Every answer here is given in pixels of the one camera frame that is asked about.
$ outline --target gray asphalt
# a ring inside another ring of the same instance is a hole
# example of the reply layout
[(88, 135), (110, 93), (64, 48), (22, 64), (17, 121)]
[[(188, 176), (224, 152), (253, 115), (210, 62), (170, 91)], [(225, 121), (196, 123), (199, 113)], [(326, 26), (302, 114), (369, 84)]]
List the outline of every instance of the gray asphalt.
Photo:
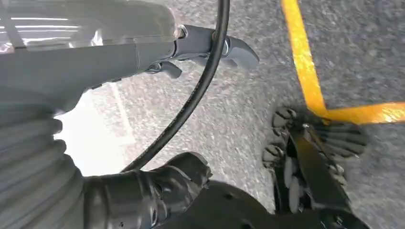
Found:
[[(184, 24), (214, 26), (214, 0), (158, 2)], [(328, 108), (405, 100), (403, 0), (300, 5)], [(271, 114), (278, 106), (305, 104), (280, 2), (233, 0), (229, 34), (252, 46), (260, 66), (251, 72), (220, 66), (190, 120), (146, 169), (179, 152), (200, 152), (216, 179), (244, 189), (272, 211), (271, 176), (260, 163), (262, 149), (275, 139)], [(85, 175), (119, 171), (159, 135), (203, 70), (191, 62), (179, 66), (184, 73), (178, 80), (142, 74), (91, 91), (63, 117), (68, 153)], [(364, 130), (370, 138), (366, 153), (345, 165), (354, 212), (375, 229), (405, 228), (405, 124)]]

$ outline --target gray vacuum hose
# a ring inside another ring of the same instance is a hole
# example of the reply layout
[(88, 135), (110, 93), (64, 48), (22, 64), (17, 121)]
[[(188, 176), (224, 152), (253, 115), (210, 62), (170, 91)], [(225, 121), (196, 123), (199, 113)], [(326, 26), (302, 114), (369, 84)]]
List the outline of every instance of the gray vacuum hose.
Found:
[(185, 211), (211, 175), (184, 153), (150, 172), (83, 178), (53, 139), (61, 129), (35, 110), (0, 114), (0, 229), (149, 229)]

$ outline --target black plastic part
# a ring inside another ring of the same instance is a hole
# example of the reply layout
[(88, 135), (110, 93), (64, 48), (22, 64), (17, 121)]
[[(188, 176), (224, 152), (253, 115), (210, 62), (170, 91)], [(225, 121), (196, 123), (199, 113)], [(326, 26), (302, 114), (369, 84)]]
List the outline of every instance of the black plastic part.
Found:
[(144, 167), (174, 137), (178, 130), (180, 130), (203, 98), (205, 91), (208, 89), (208, 86), (215, 75), (222, 56), (228, 30), (229, 8), (230, 0), (218, 0), (217, 23), (215, 35), (213, 36), (213, 46), (211, 48), (210, 57), (208, 58), (207, 65), (205, 66), (201, 78), (189, 99), (159, 137), (141, 155), (131, 162), (131, 164), (126, 166), (122, 172), (127, 172), (132, 169), (141, 169)]
[(368, 229), (350, 212), (320, 209), (273, 215), (231, 185), (210, 181), (188, 210), (156, 229)]
[(331, 176), (325, 160), (304, 138), (304, 130), (291, 130), (290, 133), (300, 171), (311, 193), (312, 207), (350, 211), (346, 194)]

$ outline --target vacuum cleaner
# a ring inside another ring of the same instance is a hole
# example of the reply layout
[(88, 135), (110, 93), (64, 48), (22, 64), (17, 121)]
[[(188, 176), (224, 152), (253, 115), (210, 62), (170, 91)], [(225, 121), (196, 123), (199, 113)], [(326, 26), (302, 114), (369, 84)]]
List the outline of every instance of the vacuum cleaner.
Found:
[[(191, 115), (220, 61), (258, 65), (249, 45), (226, 35), (229, 7), (218, 0), (213, 30), (178, 24), (166, 6), (140, 0), (0, 1), (0, 229), (367, 228), (350, 209), (334, 159), (364, 148), (355, 125), (276, 112), (281, 141), (263, 154), (274, 174), (275, 214), (210, 180), (213, 171), (196, 152), (141, 170)], [(175, 119), (122, 172), (83, 177), (53, 137), (62, 130), (54, 117), (104, 83), (139, 73), (176, 79), (182, 71), (174, 60), (205, 66)]]

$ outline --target yellow road line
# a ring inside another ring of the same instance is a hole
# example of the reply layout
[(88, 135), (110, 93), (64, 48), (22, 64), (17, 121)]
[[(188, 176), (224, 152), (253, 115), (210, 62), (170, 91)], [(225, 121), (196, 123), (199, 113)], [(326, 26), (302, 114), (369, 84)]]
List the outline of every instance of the yellow road line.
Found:
[(315, 64), (305, 32), (304, 22), (297, 0), (282, 0), (282, 8), (287, 21), (294, 64), (310, 111), (331, 120), (347, 121), (356, 124), (392, 123), (405, 121), (405, 103), (387, 103), (368, 106), (327, 110)]
[(294, 64), (308, 109), (317, 115), (326, 113), (325, 103), (312, 60), (304, 22), (296, 0), (282, 0), (283, 12), (287, 20)]
[(333, 109), (327, 111), (326, 118), (356, 124), (405, 122), (405, 103)]

